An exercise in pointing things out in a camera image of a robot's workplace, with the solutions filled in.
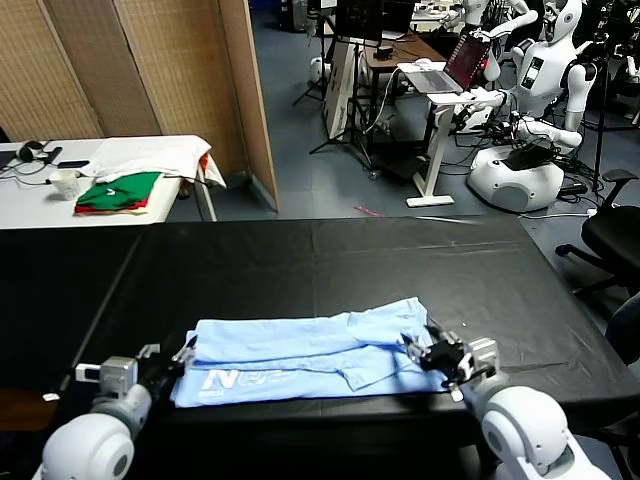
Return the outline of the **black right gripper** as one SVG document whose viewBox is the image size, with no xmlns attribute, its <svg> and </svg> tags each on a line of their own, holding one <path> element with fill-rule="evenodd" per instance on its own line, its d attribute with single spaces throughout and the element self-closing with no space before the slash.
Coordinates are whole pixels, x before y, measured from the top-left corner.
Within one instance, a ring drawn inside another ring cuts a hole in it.
<svg viewBox="0 0 640 480">
<path fill-rule="evenodd" d="M 411 336 L 401 336 L 408 358 L 418 361 L 424 371 L 441 372 L 447 380 L 468 380 L 473 371 L 470 350 L 459 335 L 431 324 L 426 330 L 432 340 L 429 347 L 423 347 Z"/>
</svg>

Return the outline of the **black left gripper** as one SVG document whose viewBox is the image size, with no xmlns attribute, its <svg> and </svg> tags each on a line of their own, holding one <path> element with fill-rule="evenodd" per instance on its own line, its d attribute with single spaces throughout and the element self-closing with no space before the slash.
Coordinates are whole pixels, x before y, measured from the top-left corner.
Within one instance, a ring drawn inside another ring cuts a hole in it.
<svg viewBox="0 0 640 480">
<path fill-rule="evenodd" d="M 150 395 L 169 395 L 175 382 L 183 375 L 183 365 L 195 354 L 197 336 L 192 336 L 176 353 L 160 352 L 160 345 L 145 344 L 137 353 L 137 384 Z"/>
</svg>

